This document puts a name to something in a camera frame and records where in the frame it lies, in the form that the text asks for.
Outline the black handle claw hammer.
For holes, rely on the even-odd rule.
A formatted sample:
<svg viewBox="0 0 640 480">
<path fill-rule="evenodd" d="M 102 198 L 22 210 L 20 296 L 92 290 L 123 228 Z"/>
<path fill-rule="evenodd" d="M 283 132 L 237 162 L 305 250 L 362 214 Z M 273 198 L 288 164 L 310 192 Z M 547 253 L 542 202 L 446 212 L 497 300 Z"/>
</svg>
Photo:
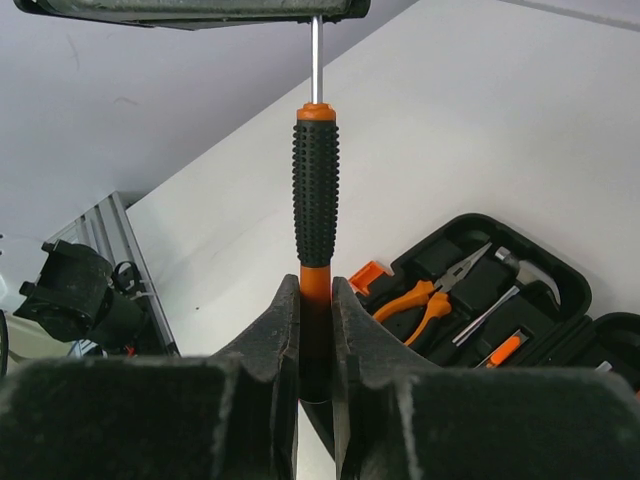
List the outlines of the black handle claw hammer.
<svg viewBox="0 0 640 480">
<path fill-rule="evenodd" d="M 514 255 L 506 247 L 499 247 L 494 256 L 506 266 L 511 267 L 516 272 L 515 283 L 483 314 L 467 325 L 456 337 L 453 338 L 452 344 L 455 347 L 464 345 L 494 314 L 501 306 L 510 299 L 518 295 L 522 289 L 532 283 L 542 282 L 550 290 L 557 305 L 561 304 L 560 290 L 556 281 L 539 266 L 529 260 L 523 260 Z"/>
</svg>

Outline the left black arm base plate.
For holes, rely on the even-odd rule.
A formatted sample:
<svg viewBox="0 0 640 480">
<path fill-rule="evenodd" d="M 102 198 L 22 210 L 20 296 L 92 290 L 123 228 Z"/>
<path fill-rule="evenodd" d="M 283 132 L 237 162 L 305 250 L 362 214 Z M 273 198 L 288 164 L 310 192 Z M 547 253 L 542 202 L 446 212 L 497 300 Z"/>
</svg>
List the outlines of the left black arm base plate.
<svg viewBox="0 0 640 480">
<path fill-rule="evenodd" d="M 132 345 L 148 322 L 144 310 L 110 285 L 114 268 L 92 248 L 45 242 L 37 279 L 22 283 L 14 312 L 61 341 L 89 340 L 107 351 Z"/>
</svg>

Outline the orange handle needle-nose pliers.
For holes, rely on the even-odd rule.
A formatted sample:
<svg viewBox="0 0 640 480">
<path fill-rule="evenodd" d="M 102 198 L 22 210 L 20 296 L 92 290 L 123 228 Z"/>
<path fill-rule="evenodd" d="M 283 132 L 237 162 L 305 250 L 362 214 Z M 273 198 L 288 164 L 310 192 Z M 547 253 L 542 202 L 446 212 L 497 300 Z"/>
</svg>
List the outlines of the orange handle needle-nose pliers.
<svg viewBox="0 0 640 480">
<path fill-rule="evenodd" d="M 417 281 L 411 290 L 380 307 L 372 317 L 378 323 L 383 324 L 396 314 L 412 308 L 425 307 L 420 322 L 403 341 L 403 344 L 407 347 L 416 347 L 420 340 L 426 339 L 436 329 L 443 317 L 452 312 L 453 306 L 449 292 L 469 274 L 491 247 L 491 242 L 486 243 L 474 253 L 447 269 L 436 281 Z"/>
</svg>

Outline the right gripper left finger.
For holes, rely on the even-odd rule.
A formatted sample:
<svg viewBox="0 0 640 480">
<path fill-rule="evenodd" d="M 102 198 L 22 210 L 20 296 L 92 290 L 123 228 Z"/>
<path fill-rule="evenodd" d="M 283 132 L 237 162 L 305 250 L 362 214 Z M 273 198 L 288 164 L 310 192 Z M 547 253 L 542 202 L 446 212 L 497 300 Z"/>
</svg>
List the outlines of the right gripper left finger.
<svg viewBox="0 0 640 480">
<path fill-rule="evenodd" d="M 5 479 L 292 479 L 299 282 L 204 357 L 41 359 L 1 384 Z"/>
</svg>

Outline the small precision screwdriver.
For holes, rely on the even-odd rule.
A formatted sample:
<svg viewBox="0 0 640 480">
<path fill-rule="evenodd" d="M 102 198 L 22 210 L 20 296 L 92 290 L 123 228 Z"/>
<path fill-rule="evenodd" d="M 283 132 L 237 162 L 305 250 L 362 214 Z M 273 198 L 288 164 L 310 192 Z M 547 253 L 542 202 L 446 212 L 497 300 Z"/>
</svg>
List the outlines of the small precision screwdriver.
<svg viewBox="0 0 640 480">
<path fill-rule="evenodd" d="M 330 397 L 339 141 L 336 112 L 323 98 L 323 17 L 313 17 L 310 25 L 311 95 L 294 127 L 293 213 L 300 261 L 300 395 L 321 403 Z"/>
</svg>

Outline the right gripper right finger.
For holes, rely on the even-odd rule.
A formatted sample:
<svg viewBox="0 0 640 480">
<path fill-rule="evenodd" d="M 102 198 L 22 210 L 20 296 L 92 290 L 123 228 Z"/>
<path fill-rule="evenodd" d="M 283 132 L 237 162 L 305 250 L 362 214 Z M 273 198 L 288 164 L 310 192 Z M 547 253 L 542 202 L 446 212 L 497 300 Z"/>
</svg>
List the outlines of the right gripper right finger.
<svg viewBox="0 0 640 480">
<path fill-rule="evenodd" d="M 441 368 L 333 282 L 340 479 L 635 479 L 639 402 L 587 368 Z"/>
</svg>

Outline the black plastic tool case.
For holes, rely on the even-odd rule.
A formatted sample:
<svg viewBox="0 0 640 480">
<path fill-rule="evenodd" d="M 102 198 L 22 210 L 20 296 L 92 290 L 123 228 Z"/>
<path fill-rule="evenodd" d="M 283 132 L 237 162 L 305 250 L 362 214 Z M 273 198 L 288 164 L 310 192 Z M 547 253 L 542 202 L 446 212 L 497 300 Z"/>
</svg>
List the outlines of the black plastic tool case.
<svg viewBox="0 0 640 480">
<path fill-rule="evenodd" d="M 351 279 L 361 305 L 374 314 L 411 290 L 417 281 L 436 281 L 447 269 L 486 243 L 490 250 L 449 292 L 452 312 L 420 340 L 416 353 L 441 367 L 477 365 L 517 330 L 529 339 L 499 367 L 583 367 L 616 373 L 639 388 L 639 317 L 612 312 L 593 318 L 588 310 L 592 291 L 587 279 L 543 247 L 507 225 L 481 214 L 458 216 L 411 247 L 384 268 L 371 261 Z M 483 314 L 514 283 L 516 272 L 495 256 L 499 247 L 529 260 L 557 283 L 561 304 L 538 281 L 492 314 L 461 347 L 452 340 Z M 383 326 L 403 342 L 420 322 L 425 307 L 392 316 Z"/>
</svg>

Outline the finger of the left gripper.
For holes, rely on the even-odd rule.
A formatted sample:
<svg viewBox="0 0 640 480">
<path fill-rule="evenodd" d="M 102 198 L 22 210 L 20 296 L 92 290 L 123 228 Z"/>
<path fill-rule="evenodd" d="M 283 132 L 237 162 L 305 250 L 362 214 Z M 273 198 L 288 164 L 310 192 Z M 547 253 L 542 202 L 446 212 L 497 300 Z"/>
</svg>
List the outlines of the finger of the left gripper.
<svg viewBox="0 0 640 480">
<path fill-rule="evenodd" d="M 361 19 L 369 0 L 42 0 L 16 1 L 20 11 L 143 28 L 196 31 L 239 25 L 296 22 L 314 17 L 338 23 Z"/>
</svg>

